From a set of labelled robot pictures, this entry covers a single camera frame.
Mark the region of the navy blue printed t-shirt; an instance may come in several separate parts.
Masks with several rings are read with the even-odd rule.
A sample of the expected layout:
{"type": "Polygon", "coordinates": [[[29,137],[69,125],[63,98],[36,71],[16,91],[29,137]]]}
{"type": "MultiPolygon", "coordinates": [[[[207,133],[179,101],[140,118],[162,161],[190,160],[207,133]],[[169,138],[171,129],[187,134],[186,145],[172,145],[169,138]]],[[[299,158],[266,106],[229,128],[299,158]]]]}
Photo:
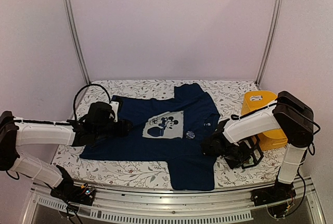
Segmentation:
{"type": "Polygon", "coordinates": [[[201,143],[216,130],[220,114],[199,84],[174,88],[166,100],[122,97],[119,118],[133,128],[126,137],[110,137],[86,146],[81,159],[166,162],[174,190],[210,191],[215,187],[216,156],[204,155],[201,143]],[[193,131],[195,138],[186,138],[193,131]]]}

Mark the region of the round white blue brooch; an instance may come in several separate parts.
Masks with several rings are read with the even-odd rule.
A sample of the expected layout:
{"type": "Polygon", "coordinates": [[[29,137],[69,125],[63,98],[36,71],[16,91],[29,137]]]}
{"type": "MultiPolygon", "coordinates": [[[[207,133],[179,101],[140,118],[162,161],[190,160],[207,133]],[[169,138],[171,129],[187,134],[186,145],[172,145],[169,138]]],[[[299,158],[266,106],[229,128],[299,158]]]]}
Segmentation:
{"type": "Polygon", "coordinates": [[[195,138],[195,133],[193,131],[187,131],[185,136],[187,139],[192,140],[195,138]]]}

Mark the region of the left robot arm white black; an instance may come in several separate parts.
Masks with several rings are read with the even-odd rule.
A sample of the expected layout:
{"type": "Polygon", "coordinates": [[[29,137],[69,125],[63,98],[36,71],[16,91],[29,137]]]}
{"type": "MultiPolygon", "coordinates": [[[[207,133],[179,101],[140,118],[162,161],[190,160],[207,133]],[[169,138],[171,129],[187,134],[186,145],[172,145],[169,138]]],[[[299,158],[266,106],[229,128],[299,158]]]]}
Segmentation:
{"type": "Polygon", "coordinates": [[[121,104],[95,102],[81,118],[63,122],[26,120],[11,111],[1,114],[1,170],[13,171],[56,188],[66,200],[77,196],[77,188],[64,168],[50,165],[19,151],[31,144],[60,144],[70,147],[93,145],[109,137],[125,137],[133,124],[118,117],[121,104]]]}

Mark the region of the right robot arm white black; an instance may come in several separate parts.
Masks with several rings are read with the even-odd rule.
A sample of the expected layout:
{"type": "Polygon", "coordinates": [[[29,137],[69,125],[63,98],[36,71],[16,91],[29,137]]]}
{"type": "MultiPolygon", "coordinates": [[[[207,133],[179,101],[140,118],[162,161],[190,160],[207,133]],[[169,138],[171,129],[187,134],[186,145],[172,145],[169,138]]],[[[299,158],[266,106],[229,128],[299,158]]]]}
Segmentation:
{"type": "Polygon", "coordinates": [[[281,130],[287,138],[284,159],[276,178],[276,185],[269,190],[273,201],[280,201],[289,193],[289,186],[301,166],[302,159],[321,130],[314,121],[313,110],[287,91],[278,93],[277,98],[267,105],[244,115],[231,115],[218,123],[214,133],[201,143],[204,155],[222,156],[240,167],[254,153],[247,146],[261,133],[281,130]]]}

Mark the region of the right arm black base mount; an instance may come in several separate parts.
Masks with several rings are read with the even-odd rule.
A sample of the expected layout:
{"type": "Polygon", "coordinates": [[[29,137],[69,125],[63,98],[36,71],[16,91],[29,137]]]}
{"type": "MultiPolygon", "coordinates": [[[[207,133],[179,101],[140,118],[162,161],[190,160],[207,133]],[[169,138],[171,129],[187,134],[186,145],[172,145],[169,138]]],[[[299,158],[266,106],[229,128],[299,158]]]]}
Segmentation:
{"type": "Polygon", "coordinates": [[[275,180],[273,186],[252,190],[250,199],[255,206],[261,206],[292,199],[295,196],[293,183],[285,184],[275,180]]]}

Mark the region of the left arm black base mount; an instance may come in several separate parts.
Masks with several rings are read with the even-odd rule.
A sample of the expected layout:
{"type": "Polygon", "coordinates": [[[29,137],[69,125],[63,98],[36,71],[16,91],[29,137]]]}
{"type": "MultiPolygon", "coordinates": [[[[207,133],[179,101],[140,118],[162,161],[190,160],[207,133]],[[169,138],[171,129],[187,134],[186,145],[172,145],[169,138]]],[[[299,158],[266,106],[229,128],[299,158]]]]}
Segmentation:
{"type": "Polygon", "coordinates": [[[57,187],[51,189],[50,195],[63,200],[65,203],[73,202],[92,206],[96,195],[96,188],[87,183],[75,186],[69,173],[59,165],[56,165],[56,167],[61,172],[62,181],[57,187]]]}

